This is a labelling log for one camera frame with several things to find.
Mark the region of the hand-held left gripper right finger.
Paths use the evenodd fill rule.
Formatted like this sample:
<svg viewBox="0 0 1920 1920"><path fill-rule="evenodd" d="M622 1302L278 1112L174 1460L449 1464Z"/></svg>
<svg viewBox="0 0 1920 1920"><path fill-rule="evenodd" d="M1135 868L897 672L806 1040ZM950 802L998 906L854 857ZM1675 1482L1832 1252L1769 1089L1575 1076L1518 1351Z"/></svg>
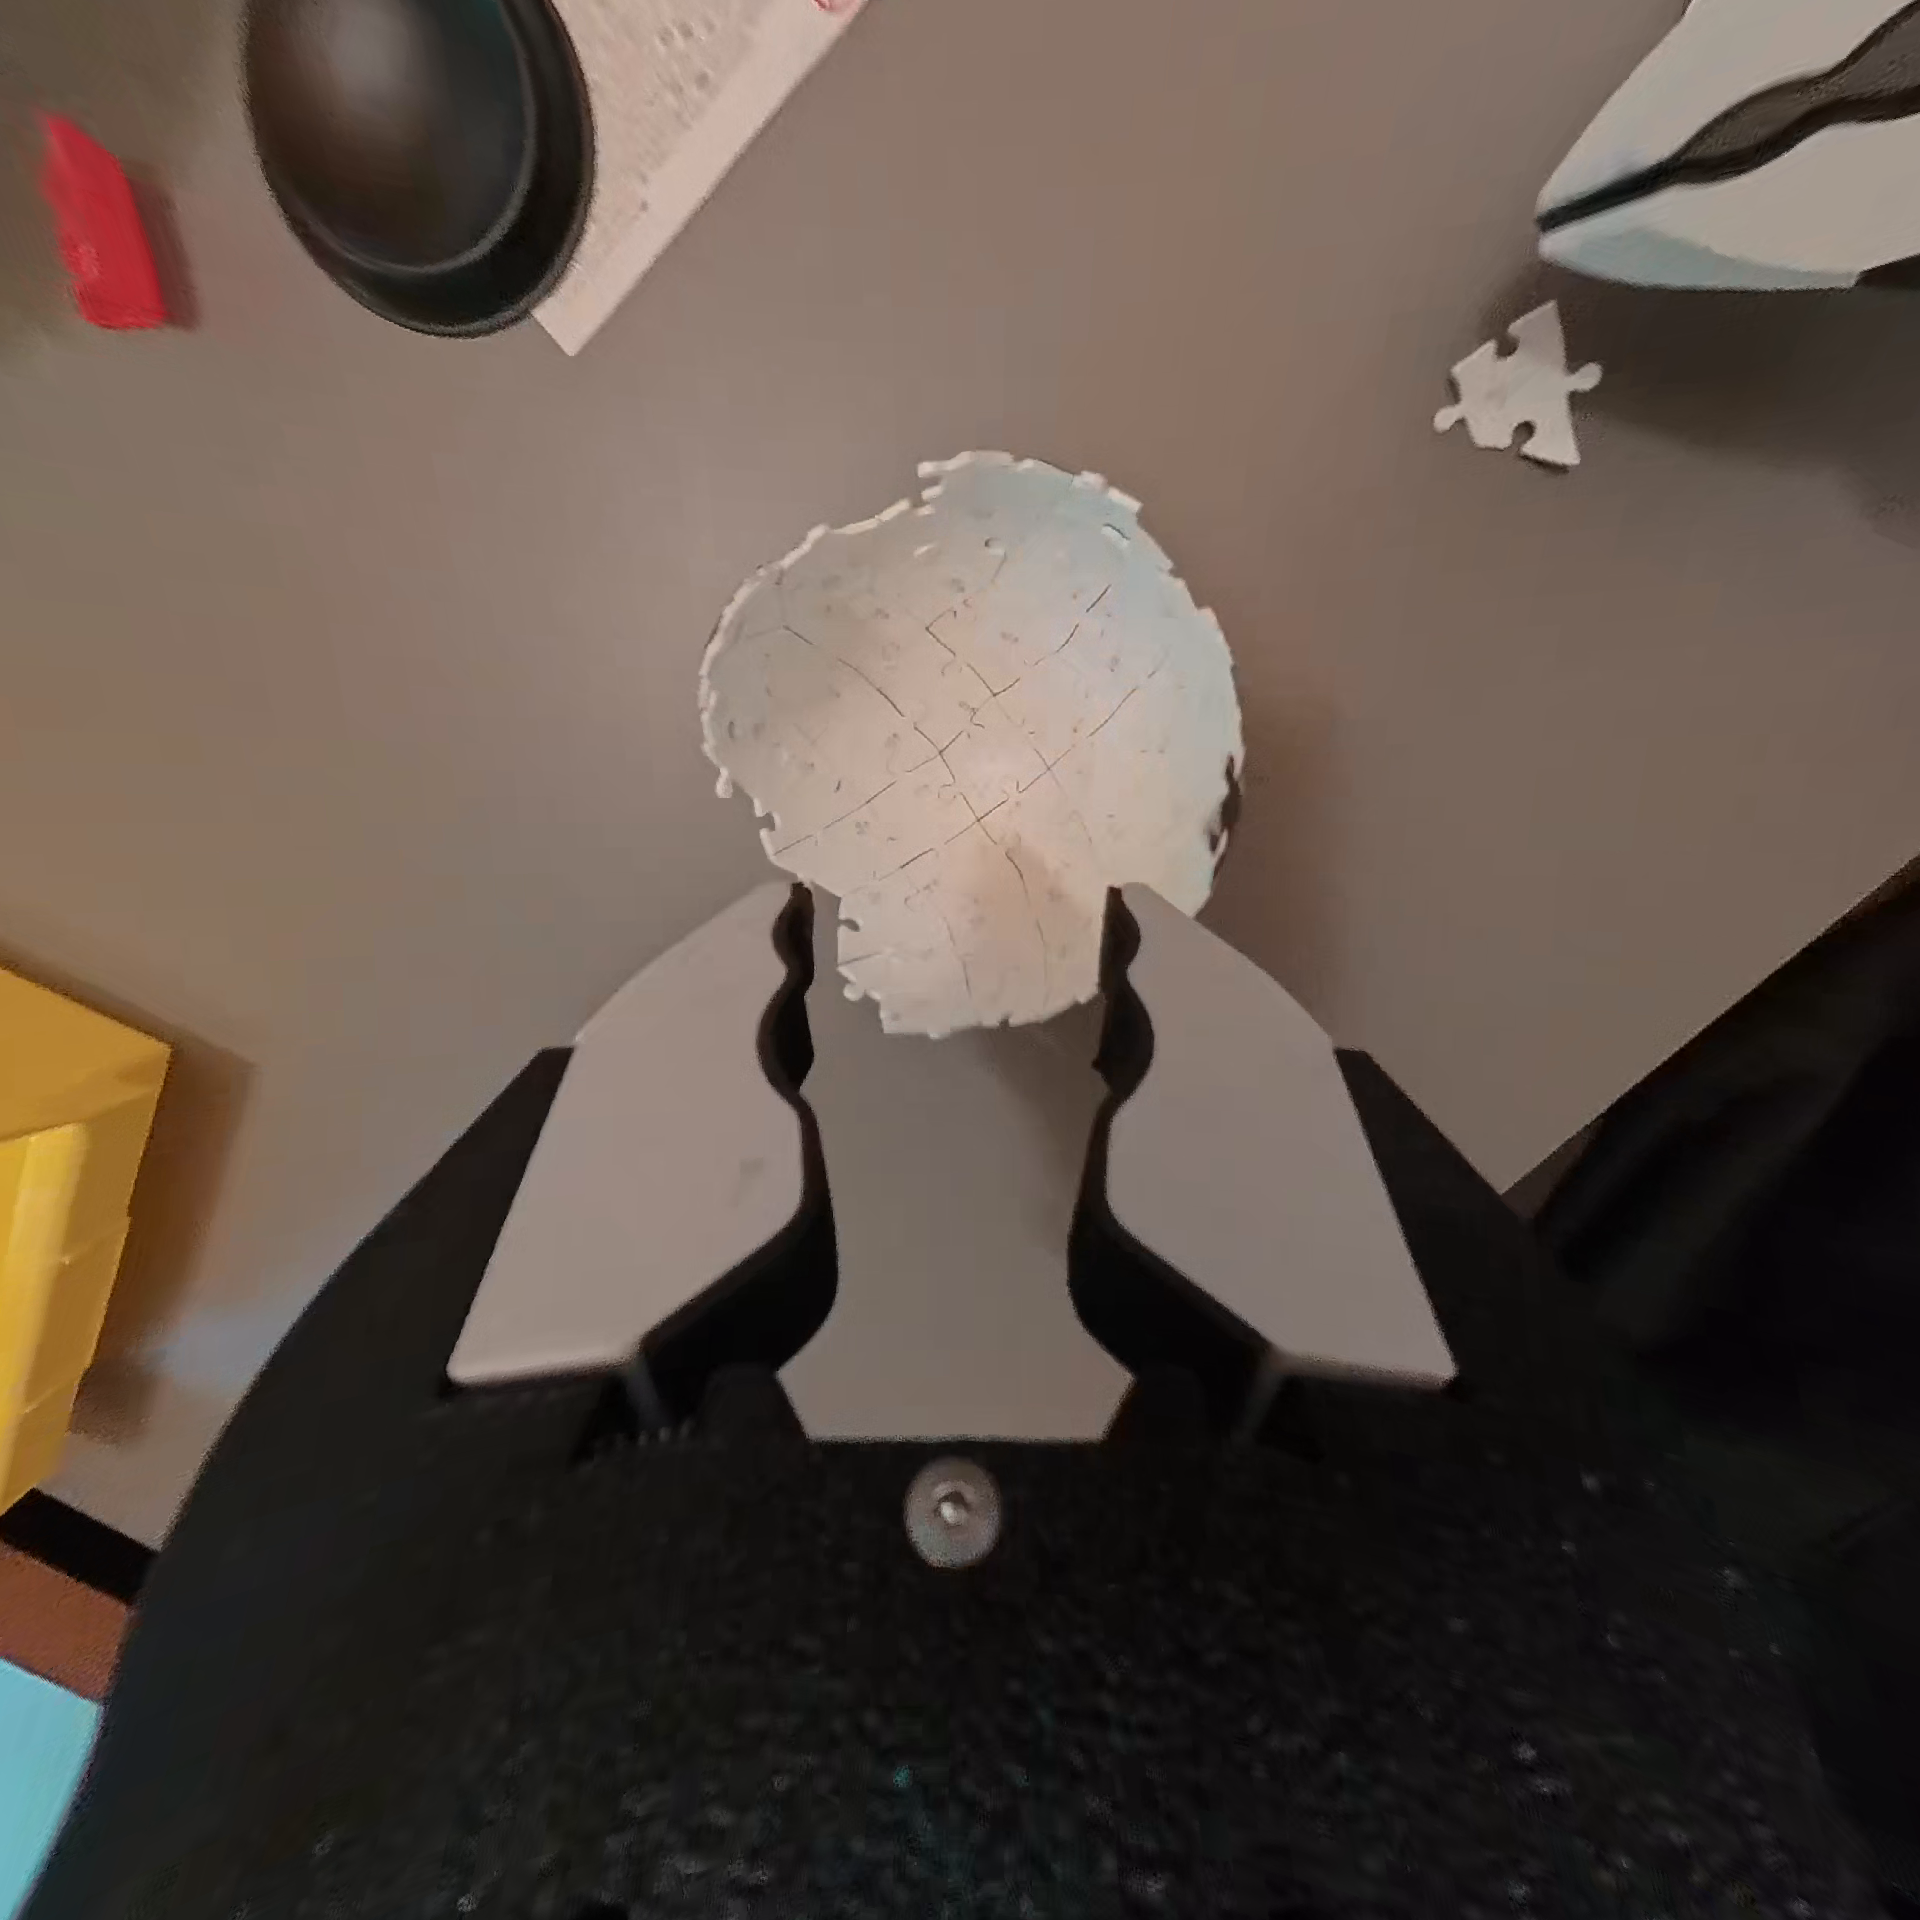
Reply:
<svg viewBox="0 0 1920 1920"><path fill-rule="evenodd" d="M1067 1239L1072 1306L1131 1377L1255 1436L1297 1381L1457 1376L1337 1046L1267 970L1131 881L1105 896L1103 1097Z"/></svg>

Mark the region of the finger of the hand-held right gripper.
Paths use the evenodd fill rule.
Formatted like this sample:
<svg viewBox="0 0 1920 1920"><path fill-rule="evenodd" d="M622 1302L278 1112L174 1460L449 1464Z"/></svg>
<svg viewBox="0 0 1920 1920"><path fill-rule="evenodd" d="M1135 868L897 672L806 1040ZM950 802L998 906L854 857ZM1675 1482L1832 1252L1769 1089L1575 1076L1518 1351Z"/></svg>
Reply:
<svg viewBox="0 0 1920 1920"><path fill-rule="evenodd" d="M1828 72L1896 2L1693 2L1596 111L1541 189L1559 214L1643 178L1724 111L1795 79Z"/></svg>
<svg viewBox="0 0 1920 1920"><path fill-rule="evenodd" d="M1667 290L1837 290L1915 260L1915 102L1851 102L1732 172L1673 167L1685 132L1596 117L1539 197L1539 255Z"/></svg>

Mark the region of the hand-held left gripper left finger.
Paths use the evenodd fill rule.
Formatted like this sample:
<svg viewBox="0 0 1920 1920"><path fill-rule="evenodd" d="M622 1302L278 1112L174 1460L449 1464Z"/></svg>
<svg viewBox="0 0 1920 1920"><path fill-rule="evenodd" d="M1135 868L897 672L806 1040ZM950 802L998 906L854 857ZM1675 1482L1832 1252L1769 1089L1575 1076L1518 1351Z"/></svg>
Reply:
<svg viewBox="0 0 1920 1920"><path fill-rule="evenodd" d="M686 1423L727 1368L775 1374L837 1292L801 1087L812 894L765 881L579 1028L463 1328L456 1386L603 1376Z"/></svg>

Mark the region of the white puzzle piece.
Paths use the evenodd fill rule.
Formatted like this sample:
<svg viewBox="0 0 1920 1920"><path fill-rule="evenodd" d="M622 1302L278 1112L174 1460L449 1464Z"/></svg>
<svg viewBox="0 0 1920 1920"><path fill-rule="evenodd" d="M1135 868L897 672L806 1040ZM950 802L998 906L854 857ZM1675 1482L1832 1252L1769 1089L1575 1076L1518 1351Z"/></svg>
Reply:
<svg viewBox="0 0 1920 1920"><path fill-rule="evenodd" d="M1447 380L1451 399L1430 418L1435 433L1463 426L1477 447L1515 449L1561 473L1579 466L1575 397L1597 389L1601 366L1568 360L1555 298L1510 320L1504 343L1481 343L1451 366Z"/></svg>

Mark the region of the partly built puzzle ball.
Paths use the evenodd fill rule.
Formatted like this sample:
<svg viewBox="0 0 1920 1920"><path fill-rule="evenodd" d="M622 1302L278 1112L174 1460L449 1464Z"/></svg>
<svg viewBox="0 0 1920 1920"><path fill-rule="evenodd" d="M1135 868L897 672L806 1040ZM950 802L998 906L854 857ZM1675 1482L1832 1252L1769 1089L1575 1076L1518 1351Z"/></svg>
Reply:
<svg viewBox="0 0 1920 1920"><path fill-rule="evenodd" d="M1197 913L1244 765L1231 649L1140 500L1005 449L757 567L699 721L717 796L833 901L843 993L911 1040L1089 1000L1110 889Z"/></svg>

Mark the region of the white instruction leaflet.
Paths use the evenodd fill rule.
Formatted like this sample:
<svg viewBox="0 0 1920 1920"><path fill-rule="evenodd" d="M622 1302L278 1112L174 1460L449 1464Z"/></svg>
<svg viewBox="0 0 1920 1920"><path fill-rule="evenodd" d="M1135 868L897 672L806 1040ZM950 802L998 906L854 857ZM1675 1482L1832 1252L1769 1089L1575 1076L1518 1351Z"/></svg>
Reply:
<svg viewBox="0 0 1920 1920"><path fill-rule="evenodd" d="M592 111L579 247L535 320L579 353L862 12L859 2L560 2Z"/></svg>

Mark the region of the black ball stand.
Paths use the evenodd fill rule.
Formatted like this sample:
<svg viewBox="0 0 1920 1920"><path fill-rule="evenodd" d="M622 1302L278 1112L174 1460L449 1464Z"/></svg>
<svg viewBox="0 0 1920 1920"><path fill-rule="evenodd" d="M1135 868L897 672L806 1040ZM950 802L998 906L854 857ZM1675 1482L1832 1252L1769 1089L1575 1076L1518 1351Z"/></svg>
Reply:
<svg viewBox="0 0 1920 1920"><path fill-rule="evenodd" d="M431 337L528 320L568 266L592 105L548 2L248 2L256 162L324 276Z"/></svg>

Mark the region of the person's dark clothing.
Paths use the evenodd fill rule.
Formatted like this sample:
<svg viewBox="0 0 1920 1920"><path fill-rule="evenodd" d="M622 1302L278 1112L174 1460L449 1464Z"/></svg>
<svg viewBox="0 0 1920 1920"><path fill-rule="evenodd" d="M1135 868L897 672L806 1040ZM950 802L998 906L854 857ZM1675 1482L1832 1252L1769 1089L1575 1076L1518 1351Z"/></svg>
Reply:
<svg viewBox="0 0 1920 1920"><path fill-rule="evenodd" d="M1822 1769L1915 1916L1915 868L1621 1095L1535 1230L1781 1594Z"/></svg>

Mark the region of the yellow storage bin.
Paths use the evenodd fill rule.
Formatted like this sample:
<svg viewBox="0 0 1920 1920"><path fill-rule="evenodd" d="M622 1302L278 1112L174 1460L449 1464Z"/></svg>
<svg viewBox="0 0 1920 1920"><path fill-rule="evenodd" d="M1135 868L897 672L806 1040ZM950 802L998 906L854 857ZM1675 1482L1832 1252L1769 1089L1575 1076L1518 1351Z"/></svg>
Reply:
<svg viewBox="0 0 1920 1920"><path fill-rule="evenodd" d="M1 1506L57 1470L172 1056L1 974Z"/></svg>

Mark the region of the light blue object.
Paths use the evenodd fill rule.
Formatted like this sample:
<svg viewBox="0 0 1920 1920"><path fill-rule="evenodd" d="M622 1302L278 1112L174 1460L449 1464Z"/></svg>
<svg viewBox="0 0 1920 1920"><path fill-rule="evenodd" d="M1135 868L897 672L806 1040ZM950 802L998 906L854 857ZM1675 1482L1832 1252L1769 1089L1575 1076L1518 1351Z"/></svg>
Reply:
<svg viewBox="0 0 1920 1920"><path fill-rule="evenodd" d="M1 1918L16 1918L61 1830L103 1709L1 1661Z"/></svg>

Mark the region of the red plastic clip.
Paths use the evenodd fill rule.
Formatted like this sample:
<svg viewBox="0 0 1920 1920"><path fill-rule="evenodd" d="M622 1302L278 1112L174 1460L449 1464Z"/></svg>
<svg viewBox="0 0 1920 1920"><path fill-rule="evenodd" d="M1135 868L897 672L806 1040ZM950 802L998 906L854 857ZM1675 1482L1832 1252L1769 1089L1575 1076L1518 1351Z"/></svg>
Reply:
<svg viewBox="0 0 1920 1920"><path fill-rule="evenodd" d="M71 117L38 108L36 126L38 197L80 320L101 332L185 329L185 273L151 217L163 205Z"/></svg>

